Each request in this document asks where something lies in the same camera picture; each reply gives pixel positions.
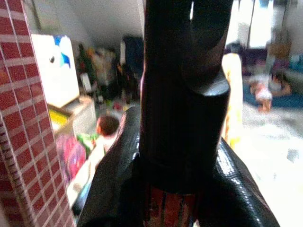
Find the dark blue hanging garment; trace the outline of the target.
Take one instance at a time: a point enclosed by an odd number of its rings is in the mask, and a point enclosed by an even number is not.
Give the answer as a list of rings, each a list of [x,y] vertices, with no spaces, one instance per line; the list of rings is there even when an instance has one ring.
[[[133,72],[143,70],[143,50],[141,37],[124,35],[120,42],[120,64],[126,64]]]

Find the black broom handle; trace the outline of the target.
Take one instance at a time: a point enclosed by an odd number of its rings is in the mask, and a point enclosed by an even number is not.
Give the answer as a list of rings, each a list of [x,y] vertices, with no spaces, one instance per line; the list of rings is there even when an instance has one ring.
[[[140,164],[144,227],[190,227],[212,179],[230,85],[233,0],[146,0]]]

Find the person sitting on blue mat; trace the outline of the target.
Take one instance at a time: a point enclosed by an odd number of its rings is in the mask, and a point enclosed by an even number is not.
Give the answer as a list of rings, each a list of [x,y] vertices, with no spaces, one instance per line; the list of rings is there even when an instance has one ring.
[[[274,97],[289,96],[292,93],[291,86],[285,80],[282,72],[275,72],[267,81],[259,80],[250,83],[250,93],[259,104],[259,113],[268,113]]]

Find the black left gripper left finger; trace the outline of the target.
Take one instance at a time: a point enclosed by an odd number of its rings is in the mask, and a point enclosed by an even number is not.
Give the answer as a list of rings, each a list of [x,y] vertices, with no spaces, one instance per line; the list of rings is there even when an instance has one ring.
[[[99,163],[77,227],[152,227],[152,111],[132,107]]]

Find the white board with blue print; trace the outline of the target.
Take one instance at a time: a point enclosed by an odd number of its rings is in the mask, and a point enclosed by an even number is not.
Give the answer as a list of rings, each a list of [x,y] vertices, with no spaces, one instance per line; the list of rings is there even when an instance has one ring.
[[[66,35],[32,34],[46,102],[61,108],[80,95],[71,40]]]

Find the grey storage box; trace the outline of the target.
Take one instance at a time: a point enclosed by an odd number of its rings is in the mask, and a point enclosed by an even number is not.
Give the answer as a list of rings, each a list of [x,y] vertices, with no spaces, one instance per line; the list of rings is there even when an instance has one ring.
[[[95,103],[90,96],[79,96],[59,108],[47,105],[55,138],[60,135],[77,136],[90,133],[97,121]]]

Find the pink purple bag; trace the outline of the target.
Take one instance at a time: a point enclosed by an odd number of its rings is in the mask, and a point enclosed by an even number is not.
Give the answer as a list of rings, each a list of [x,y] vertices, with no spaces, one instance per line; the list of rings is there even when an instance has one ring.
[[[67,182],[74,179],[86,161],[86,150],[74,136],[61,134],[56,139],[56,148],[59,152],[61,167]]]

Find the blue floor mat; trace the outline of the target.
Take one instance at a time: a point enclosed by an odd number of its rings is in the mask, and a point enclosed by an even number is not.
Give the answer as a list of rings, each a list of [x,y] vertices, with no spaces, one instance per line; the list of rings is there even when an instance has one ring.
[[[243,101],[250,105],[258,106],[255,97],[250,93],[250,86],[248,84],[243,84]],[[289,96],[273,97],[272,107],[303,109],[303,95],[292,93]]]

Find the child in white shirt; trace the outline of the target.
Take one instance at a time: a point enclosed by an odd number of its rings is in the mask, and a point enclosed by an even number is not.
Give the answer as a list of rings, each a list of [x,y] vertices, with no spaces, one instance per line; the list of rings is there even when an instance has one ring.
[[[96,126],[96,146],[67,187],[69,207],[81,211],[88,196],[97,166],[116,139],[120,121],[112,115],[99,117]]]

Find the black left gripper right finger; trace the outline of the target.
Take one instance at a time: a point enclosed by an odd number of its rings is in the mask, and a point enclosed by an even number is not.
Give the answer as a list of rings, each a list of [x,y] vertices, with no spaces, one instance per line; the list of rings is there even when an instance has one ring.
[[[221,140],[198,212],[200,227],[280,227],[243,161]]]

